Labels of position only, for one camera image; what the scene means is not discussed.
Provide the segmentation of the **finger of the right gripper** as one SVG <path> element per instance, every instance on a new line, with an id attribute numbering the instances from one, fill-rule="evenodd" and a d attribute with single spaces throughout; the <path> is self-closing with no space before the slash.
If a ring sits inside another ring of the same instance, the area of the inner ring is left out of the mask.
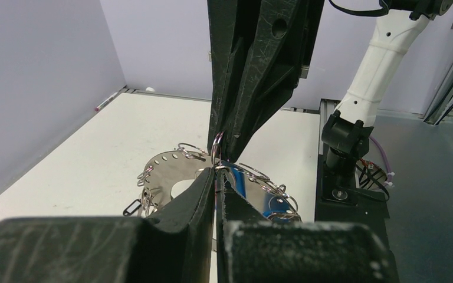
<path id="1" fill-rule="evenodd" d="M 242 153 L 263 115 L 261 64 L 254 58 L 262 1 L 208 1 L 212 104 L 208 149 L 222 135 L 221 153 Z"/>
<path id="2" fill-rule="evenodd" d="M 292 97 L 311 62 L 323 8 L 323 1 L 225 1 L 225 160 L 237 161 Z"/>

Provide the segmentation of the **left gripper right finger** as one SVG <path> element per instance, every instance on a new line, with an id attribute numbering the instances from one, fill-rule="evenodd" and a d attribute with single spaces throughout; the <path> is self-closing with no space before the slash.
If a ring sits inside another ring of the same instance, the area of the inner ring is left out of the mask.
<path id="1" fill-rule="evenodd" d="M 385 244 L 361 223 L 277 223 L 215 174 L 218 282 L 397 282 Z"/>

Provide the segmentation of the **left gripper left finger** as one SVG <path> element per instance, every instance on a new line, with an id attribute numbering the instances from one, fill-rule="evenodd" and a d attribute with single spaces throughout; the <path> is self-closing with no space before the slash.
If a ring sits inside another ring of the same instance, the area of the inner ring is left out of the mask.
<path id="1" fill-rule="evenodd" d="M 0 221 L 0 282 L 208 282 L 215 177 L 146 218 Z"/>

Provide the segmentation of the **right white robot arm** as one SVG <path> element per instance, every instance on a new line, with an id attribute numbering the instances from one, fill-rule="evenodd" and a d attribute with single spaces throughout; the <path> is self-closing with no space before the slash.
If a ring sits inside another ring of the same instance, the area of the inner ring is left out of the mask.
<path id="1" fill-rule="evenodd" d="M 208 1 L 212 104 L 208 150 L 214 165 L 235 162 L 254 133 L 292 96 L 309 64 L 323 1 Z M 386 89 L 418 35 L 451 1 L 380 1 L 368 11 L 341 11 L 376 20 L 354 79 L 323 127 L 327 146 L 323 199 L 355 205 L 352 180 Z"/>

